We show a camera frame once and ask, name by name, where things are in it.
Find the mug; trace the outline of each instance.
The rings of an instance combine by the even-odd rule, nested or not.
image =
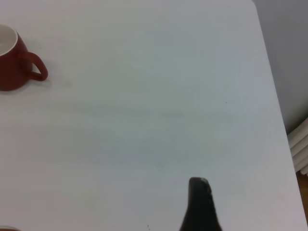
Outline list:
[[[33,64],[40,73],[32,71]],[[14,90],[30,79],[44,81],[47,76],[43,61],[28,52],[16,30],[0,25],[0,90]]]
[[[0,225],[0,231],[20,231],[20,230],[12,226]]]

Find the mug handle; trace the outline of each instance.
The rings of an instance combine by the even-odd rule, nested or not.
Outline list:
[[[30,73],[31,79],[37,80],[37,81],[44,81],[45,79],[47,79],[47,76],[48,76],[47,68],[45,64],[43,63],[43,61],[36,54],[31,53],[31,52],[20,52],[18,55],[18,58],[25,60],[25,61],[32,62],[35,66],[37,66],[40,73],[36,73],[32,71]]]

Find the black object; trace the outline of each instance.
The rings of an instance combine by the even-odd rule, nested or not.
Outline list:
[[[189,180],[188,207],[180,231],[222,231],[211,187],[204,178]]]

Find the gray wall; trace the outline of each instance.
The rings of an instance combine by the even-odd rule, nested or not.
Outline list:
[[[308,117],[308,0],[253,0],[287,133]]]

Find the white radiator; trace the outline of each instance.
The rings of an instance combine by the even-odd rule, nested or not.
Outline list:
[[[295,172],[308,176],[308,118],[288,135],[288,140]]]

